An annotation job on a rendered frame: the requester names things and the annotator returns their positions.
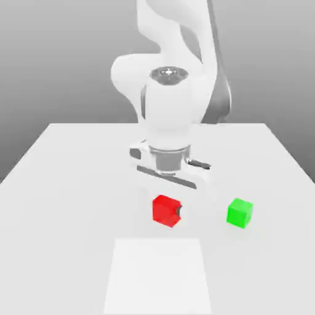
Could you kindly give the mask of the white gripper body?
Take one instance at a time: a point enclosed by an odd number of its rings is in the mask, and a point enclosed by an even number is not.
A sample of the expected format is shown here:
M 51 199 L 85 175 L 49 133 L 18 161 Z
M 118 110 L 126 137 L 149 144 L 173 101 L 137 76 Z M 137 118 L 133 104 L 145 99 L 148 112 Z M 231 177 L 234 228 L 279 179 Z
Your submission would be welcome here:
M 175 175 L 161 175 L 135 164 L 134 175 L 139 187 L 152 198 L 165 195 L 181 202 L 207 199 L 207 170 L 199 167 L 185 164 Z

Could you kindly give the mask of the small green cube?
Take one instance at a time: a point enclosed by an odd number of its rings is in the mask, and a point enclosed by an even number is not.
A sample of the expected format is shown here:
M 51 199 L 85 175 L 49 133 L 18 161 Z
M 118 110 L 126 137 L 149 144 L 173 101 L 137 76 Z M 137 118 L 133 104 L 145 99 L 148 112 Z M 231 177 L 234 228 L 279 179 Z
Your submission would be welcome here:
M 244 229 L 252 217 L 253 204 L 235 198 L 228 206 L 226 221 L 234 226 Z

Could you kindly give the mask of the small red cube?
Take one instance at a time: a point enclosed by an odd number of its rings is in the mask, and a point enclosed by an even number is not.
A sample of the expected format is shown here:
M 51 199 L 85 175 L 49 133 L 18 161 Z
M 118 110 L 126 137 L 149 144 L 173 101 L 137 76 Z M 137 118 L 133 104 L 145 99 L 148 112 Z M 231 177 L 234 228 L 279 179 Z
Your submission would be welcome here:
M 180 201 L 165 195 L 158 195 L 153 200 L 153 220 L 172 228 L 181 220 L 181 208 Z

